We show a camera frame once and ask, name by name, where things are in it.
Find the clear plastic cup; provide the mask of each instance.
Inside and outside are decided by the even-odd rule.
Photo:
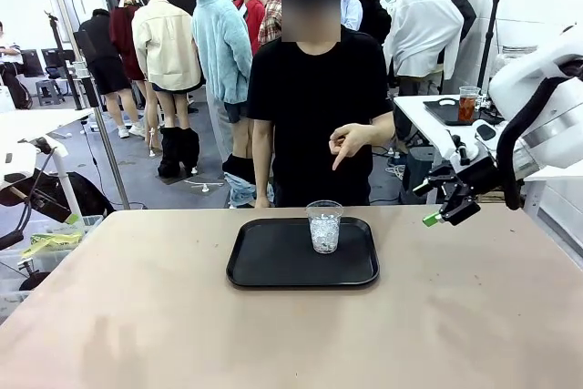
[[[343,206],[333,200],[317,200],[306,207],[306,213],[314,250],[320,254],[336,251]]]
[[[459,113],[457,118],[463,122],[474,120],[476,112],[476,101],[480,96],[479,87],[460,87],[459,88]]]

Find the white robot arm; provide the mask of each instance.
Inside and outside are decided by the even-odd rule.
[[[567,168],[583,159],[583,27],[573,26],[556,41],[504,67],[492,79],[489,95],[508,125],[496,152],[478,143],[476,154],[454,139],[450,162],[433,168],[422,195],[433,188],[445,193],[445,204],[424,219],[457,225],[476,214],[476,195],[502,186],[506,205],[520,207],[517,179],[547,165]],[[476,122],[476,131],[484,127]]]

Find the green tag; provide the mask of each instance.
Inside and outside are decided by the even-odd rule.
[[[71,214],[69,214],[69,217],[66,218],[65,223],[67,225],[73,225],[78,220],[79,220],[79,217],[75,213],[71,213]]]
[[[439,220],[441,219],[441,215],[439,211],[437,213],[430,214],[426,218],[423,219],[423,223],[426,227],[433,227]]]

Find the pointing finger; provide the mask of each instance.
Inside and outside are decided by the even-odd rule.
[[[340,152],[338,152],[338,157],[336,157],[334,164],[332,164],[332,170],[338,169],[338,166],[340,165],[342,160],[346,157],[346,154],[348,154],[348,148],[341,148]]]

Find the black tray on table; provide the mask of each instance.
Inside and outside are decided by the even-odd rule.
[[[227,265],[227,276],[244,288],[363,287],[379,274],[368,224],[342,218],[338,248],[320,254],[312,246],[310,222],[259,219],[243,225]]]
[[[497,125],[502,122],[502,118],[492,116],[485,111],[474,113],[476,117],[473,120],[459,120],[459,101],[450,97],[444,97],[439,100],[427,100],[424,102],[427,111],[432,113],[439,121],[448,127],[465,127],[472,125],[476,120],[484,120],[490,125]]]

